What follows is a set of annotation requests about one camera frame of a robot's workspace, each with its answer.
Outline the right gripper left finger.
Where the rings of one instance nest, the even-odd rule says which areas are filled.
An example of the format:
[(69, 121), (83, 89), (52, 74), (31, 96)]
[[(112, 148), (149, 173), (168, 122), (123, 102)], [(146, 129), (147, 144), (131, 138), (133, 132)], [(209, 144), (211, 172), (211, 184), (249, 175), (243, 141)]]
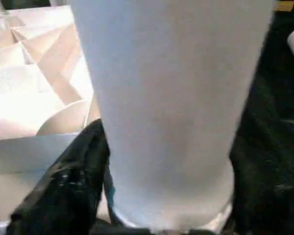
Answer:
[(84, 128), (14, 209), (8, 235), (87, 235), (96, 221), (109, 148), (101, 119)]

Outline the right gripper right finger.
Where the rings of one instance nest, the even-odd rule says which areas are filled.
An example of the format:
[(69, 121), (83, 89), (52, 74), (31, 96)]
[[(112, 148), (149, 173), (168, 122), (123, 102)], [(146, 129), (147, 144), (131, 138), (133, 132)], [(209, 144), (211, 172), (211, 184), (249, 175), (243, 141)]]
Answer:
[(294, 183), (266, 151), (234, 146), (232, 216), (240, 235), (294, 235)]

